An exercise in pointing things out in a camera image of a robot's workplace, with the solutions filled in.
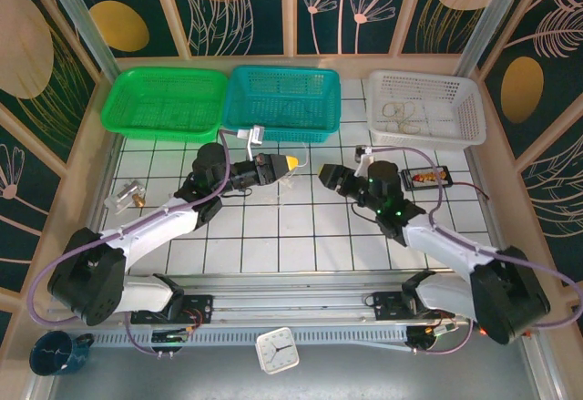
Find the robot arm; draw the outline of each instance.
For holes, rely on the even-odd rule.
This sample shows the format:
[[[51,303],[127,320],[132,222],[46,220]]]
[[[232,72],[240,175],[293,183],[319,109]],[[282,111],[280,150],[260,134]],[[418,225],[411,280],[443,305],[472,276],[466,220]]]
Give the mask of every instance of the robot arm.
[[[525,259],[522,251],[500,251],[440,227],[436,231],[425,210],[404,198],[398,168],[361,154],[358,170],[323,165],[320,181],[340,195],[375,212],[381,232],[405,247],[423,251],[457,275],[420,272],[403,285],[403,297],[414,315],[441,309],[476,320],[500,344],[508,344],[550,311],[550,305],[532,270],[500,262],[482,251]],[[456,241],[475,247],[469,250]]]
[[[258,154],[252,160],[230,165],[223,192],[271,184],[298,165],[295,157]],[[119,233],[119,239],[84,251],[58,264],[48,283],[48,291],[87,325],[105,321],[112,313],[150,311],[169,321],[182,311],[184,292],[163,275],[130,277],[127,271],[160,245],[207,224],[222,207],[220,196],[190,209],[169,211],[210,195],[226,173],[224,149],[210,143],[200,148],[192,172],[166,204],[149,215],[117,229],[94,233],[76,231],[65,252]],[[151,217],[160,210],[166,213]],[[124,228],[147,221],[123,235]]]

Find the plastic basket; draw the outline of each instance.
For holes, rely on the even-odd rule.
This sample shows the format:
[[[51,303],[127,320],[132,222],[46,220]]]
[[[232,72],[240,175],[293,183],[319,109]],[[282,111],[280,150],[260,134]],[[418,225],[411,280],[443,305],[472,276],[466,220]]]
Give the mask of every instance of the plastic basket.
[[[374,145],[464,149],[486,140],[482,98],[467,78],[378,70],[369,76]]]
[[[340,78],[333,70],[249,67],[233,70],[226,128],[265,127],[265,140],[324,142],[340,126]]]
[[[227,78],[214,70],[135,67],[116,79],[101,122],[128,138],[210,142],[226,90]]]

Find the clock hand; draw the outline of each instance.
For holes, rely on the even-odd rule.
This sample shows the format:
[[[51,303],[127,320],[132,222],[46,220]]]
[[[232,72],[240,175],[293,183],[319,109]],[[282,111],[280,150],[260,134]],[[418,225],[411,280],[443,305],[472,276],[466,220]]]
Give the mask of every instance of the clock hand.
[[[275,347],[275,353],[277,353],[277,352],[279,352],[279,351],[281,351],[281,350],[285,350],[286,348],[290,348],[291,346],[292,346],[292,345],[290,344],[290,345],[286,345],[285,347],[282,347],[282,348],[277,348],[277,347]]]

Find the clock face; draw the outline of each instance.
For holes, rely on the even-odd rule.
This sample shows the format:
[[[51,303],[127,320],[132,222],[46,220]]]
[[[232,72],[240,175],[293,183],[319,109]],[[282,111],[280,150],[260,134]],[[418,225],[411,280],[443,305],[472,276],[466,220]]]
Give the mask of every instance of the clock face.
[[[267,374],[287,370],[300,362],[292,331],[288,328],[262,334],[257,338],[256,348],[261,368]]]

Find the gray floor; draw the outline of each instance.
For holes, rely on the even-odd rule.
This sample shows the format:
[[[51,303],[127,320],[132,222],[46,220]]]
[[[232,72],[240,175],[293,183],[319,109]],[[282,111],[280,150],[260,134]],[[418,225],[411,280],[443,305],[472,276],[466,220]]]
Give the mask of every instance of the gray floor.
[[[537,398],[521,345],[505,347],[477,335],[448,356],[304,346],[300,364],[275,375],[260,370],[252,347],[190,348],[172,361],[132,349],[92,352],[80,373],[58,378],[53,400]]]

